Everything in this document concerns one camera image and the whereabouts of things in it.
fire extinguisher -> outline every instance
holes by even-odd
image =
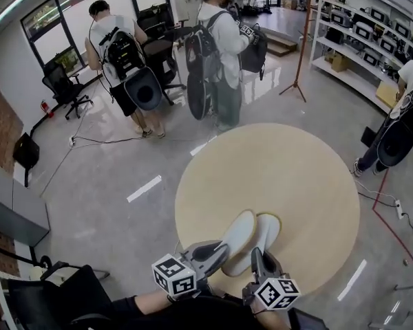
[[[49,118],[54,117],[54,113],[50,110],[49,105],[47,105],[47,102],[45,99],[41,101],[41,110],[47,113],[47,116],[49,116]]]

wooden step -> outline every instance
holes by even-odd
[[[280,58],[291,53],[289,49],[273,43],[268,43],[268,52]]]
[[[267,34],[266,36],[268,37],[268,42],[272,44],[277,44],[291,52],[294,52],[295,50],[297,50],[297,44],[294,43],[293,41],[288,41],[287,39],[284,39],[280,36],[275,36],[273,34]]]

brick wall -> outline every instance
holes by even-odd
[[[23,124],[0,92],[0,166],[10,175],[14,173],[12,152],[20,138]],[[14,241],[0,233],[0,248],[15,253]],[[0,254],[0,270],[18,275],[17,261]]]

round wooden table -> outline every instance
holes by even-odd
[[[221,239],[245,209],[272,212],[283,229],[269,251],[303,295],[324,285],[352,251],[359,198],[343,160],[319,138],[280,124],[252,124],[222,134],[190,162],[176,195],[184,248]],[[241,297],[253,281],[222,271],[210,284]]]

green pants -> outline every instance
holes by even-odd
[[[233,129],[240,122],[240,108],[242,107],[242,86],[231,88],[225,77],[213,83],[211,93],[213,111],[218,116],[218,127],[221,131]]]

